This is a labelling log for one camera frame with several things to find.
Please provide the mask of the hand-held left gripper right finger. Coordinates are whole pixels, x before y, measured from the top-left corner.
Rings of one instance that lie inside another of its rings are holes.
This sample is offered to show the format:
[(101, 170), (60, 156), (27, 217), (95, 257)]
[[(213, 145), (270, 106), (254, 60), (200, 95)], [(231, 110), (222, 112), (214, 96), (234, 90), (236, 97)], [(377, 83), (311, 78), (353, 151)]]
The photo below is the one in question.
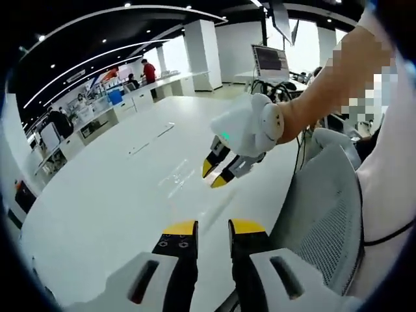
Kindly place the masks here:
[(228, 221), (230, 252), (241, 311), (346, 311), (346, 298), (292, 251), (274, 250), (257, 222)]

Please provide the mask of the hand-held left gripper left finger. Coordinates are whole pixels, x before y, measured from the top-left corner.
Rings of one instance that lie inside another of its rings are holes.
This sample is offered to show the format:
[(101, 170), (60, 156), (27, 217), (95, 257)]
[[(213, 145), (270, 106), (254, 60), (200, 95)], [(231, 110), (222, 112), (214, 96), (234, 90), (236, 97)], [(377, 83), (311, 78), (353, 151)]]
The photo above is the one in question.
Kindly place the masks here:
[(198, 278), (198, 221), (163, 230), (151, 252), (113, 273), (98, 311), (189, 311)]

